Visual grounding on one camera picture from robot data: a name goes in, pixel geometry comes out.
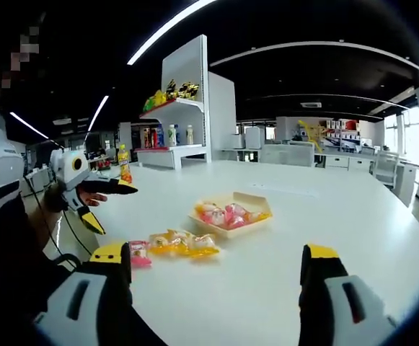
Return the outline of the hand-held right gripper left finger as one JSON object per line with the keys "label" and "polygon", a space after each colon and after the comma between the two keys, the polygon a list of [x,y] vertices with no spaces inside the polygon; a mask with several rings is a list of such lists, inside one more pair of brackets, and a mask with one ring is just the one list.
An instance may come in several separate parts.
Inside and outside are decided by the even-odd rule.
{"label": "hand-held right gripper left finger", "polygon": [[129,244],[96,249],[47,300],[34,325],[49,345],[132,345]]}

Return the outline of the person's left hand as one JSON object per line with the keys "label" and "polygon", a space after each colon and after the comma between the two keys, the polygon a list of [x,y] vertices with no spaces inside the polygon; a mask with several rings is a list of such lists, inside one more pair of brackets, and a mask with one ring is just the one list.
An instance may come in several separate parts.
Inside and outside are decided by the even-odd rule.
{"label": "person's left hand", "polygon": [[[80,185],[76,187],[76,192],[83,203],[88,206],[99,206],[100,202],[107,201],[107,197],[105,195],[87,192]],[[58,183],[52,184],[45,191],[43,201],[46,209],[53,213],[58,213],[62,210],[68,209],[68,203],[62,198],[62,188]]]}

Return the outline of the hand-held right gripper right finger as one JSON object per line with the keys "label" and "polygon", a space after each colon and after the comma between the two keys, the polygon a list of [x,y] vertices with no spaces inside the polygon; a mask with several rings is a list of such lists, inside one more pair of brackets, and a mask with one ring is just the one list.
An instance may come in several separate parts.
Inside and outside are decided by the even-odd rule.
{"label": "hand-held right gripper right finger", "polygon": [[334,249],[304,245],[300,286],[300,345],[380,345],[396,329],[383,300]]}

